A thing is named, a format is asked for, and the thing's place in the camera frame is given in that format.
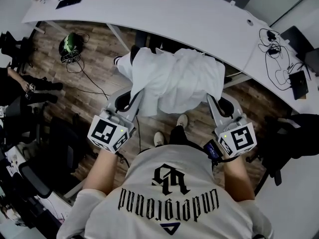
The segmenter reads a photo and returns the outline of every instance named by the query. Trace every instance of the white sneaker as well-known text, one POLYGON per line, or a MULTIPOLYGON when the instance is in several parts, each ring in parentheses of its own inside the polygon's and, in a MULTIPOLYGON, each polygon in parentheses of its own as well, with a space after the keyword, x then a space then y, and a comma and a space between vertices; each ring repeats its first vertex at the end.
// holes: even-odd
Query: white sneaker
POLYGON ((158 145, 164 145, 165 143, 165 137, 163 135, 162 132, 158 131, 155 133, 154 135, 154 146, 158 146, 158 145))
POLYGON ((181 116, 179 116, 176 126, 178 125, 182 126, 184 129, 187 127, 188 117, 186 114, 182 114, 181 116))

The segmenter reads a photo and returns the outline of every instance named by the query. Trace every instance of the jeans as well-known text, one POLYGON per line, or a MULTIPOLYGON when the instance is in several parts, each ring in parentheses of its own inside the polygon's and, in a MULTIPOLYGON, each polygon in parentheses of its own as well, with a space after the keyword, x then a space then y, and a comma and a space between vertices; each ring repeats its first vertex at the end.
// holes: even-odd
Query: jeans
POLYGON ((197 145, 194 142, 191 142, 187 139, 186 134, 184 132, 184 128, 180 125, 176 126, 171 132, 170 132, 170 139, 169 139, 169 144, 176 144, 176 145, 188 145, 190 147, 193 147, 195 149, 204 151, 203 148, 201 148, 199 145, 197 145))

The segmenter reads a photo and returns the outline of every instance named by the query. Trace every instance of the hand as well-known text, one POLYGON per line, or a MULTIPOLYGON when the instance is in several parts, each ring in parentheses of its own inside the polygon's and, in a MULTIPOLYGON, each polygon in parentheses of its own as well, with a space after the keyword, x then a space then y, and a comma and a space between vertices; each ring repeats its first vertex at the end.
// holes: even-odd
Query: hand
POLYGON ((28 82, 26 82, 25 80, 23 80, 22 82, 21 82, 21 87, 23 88, 23 90, 25 91, 25 92, 28 92, 30 89, 29 89, 29 83, 28 82))

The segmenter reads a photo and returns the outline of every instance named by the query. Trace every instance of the black logo print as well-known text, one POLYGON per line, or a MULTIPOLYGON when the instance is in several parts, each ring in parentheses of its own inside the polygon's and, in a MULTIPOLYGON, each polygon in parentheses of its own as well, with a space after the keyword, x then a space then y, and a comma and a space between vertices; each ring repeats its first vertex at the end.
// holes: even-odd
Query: black logo print
POLYGON ((171 236, 176 232, 179 225, 180 225, 180 222, 160 224, 160 226, 171 236))
POLYGON ((112 139, 112 136, 114 135, 115 130, 115 125, 100 119, 91 136, 106 144, 109 144, 112 139))
POLYGON ((254 143, 247 126, 236 131, 232 131, 231 136, 234 140, 237 150, 243 149, 254 143))
POLYGON ((184 175, 185 174, 177 171, 176 168, 171 167, 171 166, 166 165, 166 164, 163 164, 159 168, 155 169, 153 180, 155 182, 157 182, 159 185, 162 186, 162 192, 166 196, 171 193, 171 191, 168 190, 169 181, 170 181, 170 185, 171 186, 179 185, 180 186, 180 192, 183 195, 186 195, 190 190, 188 190, 187 187, 185 186, 184 175), (160 170, 162 168, 166 168, 166 169, 170 170, 166 175, 163 176, 163 178, 160 177, 160 170))

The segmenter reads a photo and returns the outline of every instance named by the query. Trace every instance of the desk leg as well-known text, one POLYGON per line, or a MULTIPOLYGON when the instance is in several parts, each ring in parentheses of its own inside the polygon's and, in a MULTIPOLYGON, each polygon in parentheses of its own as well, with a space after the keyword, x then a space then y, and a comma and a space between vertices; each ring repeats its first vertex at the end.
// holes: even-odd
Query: desk leg
POLYGON ((31 23, 26 23, 27 26, 31 27, 32 29, 35 29, 36 31, 40 32, 41 34, 45 34, 45 31, 43 31, 42 29, 33 26, 31 23))
POLYGON ((83 185, 85 183, 84 179, 83 181, 81 181, 78 185, 76 185, 73 189, 71 189, 69 192, 67 192, 63 197, 65 199, 69 199, 70 197, 74 196, 76 193, 78 193, 80 190, 82 190, 83 185))
POLYGON ((232 78, 231 82, 228 82, 226 84, 224 84, 224 89, 230 87, 230 86, 234 86, 237 85, 239 83, 245 82, 250 80, 251 78, 248 75, 245 75, 244 73, 236 75, 235 77, 232 78))
POLYGON ((55 29, 59 30, 60 32, 68 35, 70 32, 65 30, 63 27, 60 27, 57 23, 55 23, 54 21, 46 21, 46 23, 48 23, 50 26, 53 26, 55 29))
POLYGON ((110 28, 110 30, 114 33, 114 35, 118 38, 118 40, 120 41, 120 43, 124 46, 124 48, 130 52, 131 49, 128 47, 127 45, 127 41, 125 40, 125 38, 122 35, 122 32, 120 31, 118 26, 115 25, 111 25, 111 24, 107 24, 107 26, 110 28))

